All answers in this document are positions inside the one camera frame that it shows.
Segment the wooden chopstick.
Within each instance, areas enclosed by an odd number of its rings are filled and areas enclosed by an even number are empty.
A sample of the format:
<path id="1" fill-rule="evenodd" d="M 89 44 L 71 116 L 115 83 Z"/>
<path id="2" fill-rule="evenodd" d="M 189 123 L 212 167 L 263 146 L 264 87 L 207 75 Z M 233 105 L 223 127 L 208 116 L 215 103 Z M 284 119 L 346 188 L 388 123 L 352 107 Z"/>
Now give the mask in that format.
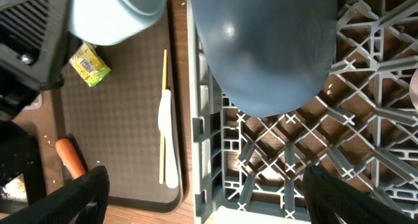
<path id="1" fill-rule="evenodd" d="M 163 72 L 162 72 L 162 87 L 161 87 L 161 100 L 158 111 L 158 128 L 160 130 L 160 162 L 159 162 L 159 183 L 164 184 L 165 182 L 165 137 L 163 134 L 163 96 L 164 91 L 167 87 L 167 49 L 164 49 L 163 54 Z"/>

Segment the light blue plastic knife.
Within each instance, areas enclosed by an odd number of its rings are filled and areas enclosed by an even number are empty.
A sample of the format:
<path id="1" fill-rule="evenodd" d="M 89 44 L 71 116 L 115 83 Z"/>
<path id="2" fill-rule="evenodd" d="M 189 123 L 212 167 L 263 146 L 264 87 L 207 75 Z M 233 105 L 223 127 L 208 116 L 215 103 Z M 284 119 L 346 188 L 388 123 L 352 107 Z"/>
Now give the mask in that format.
<path id="1" fill-rule="evenodd" d="M 171 91 L 166 89 L 163 96 L 163 134 L 165 137 L 165 183 L 168 188 L 179 186 L 179 172 L 174 150 L 174 135 L 172 132 Z"/>

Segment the green snack wrapper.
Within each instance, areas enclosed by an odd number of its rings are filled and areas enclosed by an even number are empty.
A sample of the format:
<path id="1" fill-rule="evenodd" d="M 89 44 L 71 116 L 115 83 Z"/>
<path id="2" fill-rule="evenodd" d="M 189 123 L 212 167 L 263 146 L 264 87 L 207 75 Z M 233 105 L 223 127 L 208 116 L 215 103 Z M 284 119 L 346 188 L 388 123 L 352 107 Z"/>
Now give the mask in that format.
<path id="1" fill-rule="evenodd" d="M 98 56 L 94 47 L 83 42 L 69 59 L 69 63 L 89 87 L 96 86 L 111 68 Z"/>

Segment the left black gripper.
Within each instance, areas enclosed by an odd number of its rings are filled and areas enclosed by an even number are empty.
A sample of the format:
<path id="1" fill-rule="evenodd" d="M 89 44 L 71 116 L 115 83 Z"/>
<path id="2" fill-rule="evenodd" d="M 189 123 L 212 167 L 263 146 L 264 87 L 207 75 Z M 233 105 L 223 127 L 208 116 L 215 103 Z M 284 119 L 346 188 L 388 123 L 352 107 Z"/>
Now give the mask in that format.
<path id="1" fill-rule="evenodd" d="M 72 0 L 1 0 L 1 119 L 64 85 Z"/>

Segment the light blue rice bowl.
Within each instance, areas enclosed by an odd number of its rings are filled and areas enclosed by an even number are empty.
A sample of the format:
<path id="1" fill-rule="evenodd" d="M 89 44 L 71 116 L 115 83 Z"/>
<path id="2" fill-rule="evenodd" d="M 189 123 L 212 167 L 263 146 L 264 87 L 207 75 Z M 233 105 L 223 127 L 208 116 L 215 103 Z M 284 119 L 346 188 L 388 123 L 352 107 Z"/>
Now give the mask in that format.
<path id="1" fill-rule="evenodd" d="M 68 30 L 91 44 L 118 44 L 157 23 L 167 0 L 72 0 Z"/>

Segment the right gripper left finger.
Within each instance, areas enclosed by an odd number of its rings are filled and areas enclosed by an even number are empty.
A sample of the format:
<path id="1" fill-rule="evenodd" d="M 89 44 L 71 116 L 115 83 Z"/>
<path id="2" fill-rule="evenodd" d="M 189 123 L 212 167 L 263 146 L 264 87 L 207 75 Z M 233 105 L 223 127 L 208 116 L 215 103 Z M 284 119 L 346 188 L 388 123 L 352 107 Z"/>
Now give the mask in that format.
<path id="1" fill-rule="evenodd" d="M 108 206 L 110 182 L 101 165 L 1 220 L 2 224 L 102 223 Z"/>

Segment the dark blue plate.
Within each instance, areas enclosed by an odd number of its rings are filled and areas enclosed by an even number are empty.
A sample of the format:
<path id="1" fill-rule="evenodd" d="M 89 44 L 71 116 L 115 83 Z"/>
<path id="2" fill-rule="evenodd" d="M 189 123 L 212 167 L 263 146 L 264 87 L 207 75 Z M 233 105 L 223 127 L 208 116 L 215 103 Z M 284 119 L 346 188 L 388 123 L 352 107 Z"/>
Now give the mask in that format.
<path id="1" fill-rule="evenodd" d="M 308 104 L 336 53 L 338 0 L 191 0 L 207 64 L 245 114 Z"/>

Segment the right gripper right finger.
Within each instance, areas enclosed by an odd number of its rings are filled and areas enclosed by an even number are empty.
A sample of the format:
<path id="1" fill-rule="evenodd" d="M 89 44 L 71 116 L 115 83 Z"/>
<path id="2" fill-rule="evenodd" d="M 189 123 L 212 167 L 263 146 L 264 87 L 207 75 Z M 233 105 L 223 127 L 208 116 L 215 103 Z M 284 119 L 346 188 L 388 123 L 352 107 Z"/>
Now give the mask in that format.
<path id="1" fill-rule="evenodd" d="M 312 223 L 339 223 L 339 219 L 357 224 L 416 223 L 316 165 L 304 170 L 302 190 Z"/>

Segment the pink cup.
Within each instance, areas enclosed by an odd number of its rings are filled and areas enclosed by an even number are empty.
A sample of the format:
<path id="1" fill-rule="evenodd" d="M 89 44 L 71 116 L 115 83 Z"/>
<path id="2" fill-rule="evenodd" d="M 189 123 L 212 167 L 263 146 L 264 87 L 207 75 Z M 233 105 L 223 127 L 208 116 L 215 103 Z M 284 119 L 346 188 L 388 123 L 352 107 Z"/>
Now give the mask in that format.
<path id="1" fill-rule="evenodd" d="M 412 75 L 409 88 L 410 100 L 416 110 L 418 110 L 418 69 Z"/>

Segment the orange carrot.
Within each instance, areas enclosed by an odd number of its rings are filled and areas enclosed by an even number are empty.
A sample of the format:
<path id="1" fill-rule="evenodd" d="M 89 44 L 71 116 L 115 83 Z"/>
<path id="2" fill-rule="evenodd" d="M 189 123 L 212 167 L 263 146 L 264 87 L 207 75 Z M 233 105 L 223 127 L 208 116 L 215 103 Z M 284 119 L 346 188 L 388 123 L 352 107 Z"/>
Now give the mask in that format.
<path id="1" fill-rule="evenodd" d="M 74 179 L 77 179 L 86 173 L 81 159 L 75 150 L 74 145 L 69 139 L 59 139 L 56 142 L 56 151 L 61 161 Z"/>

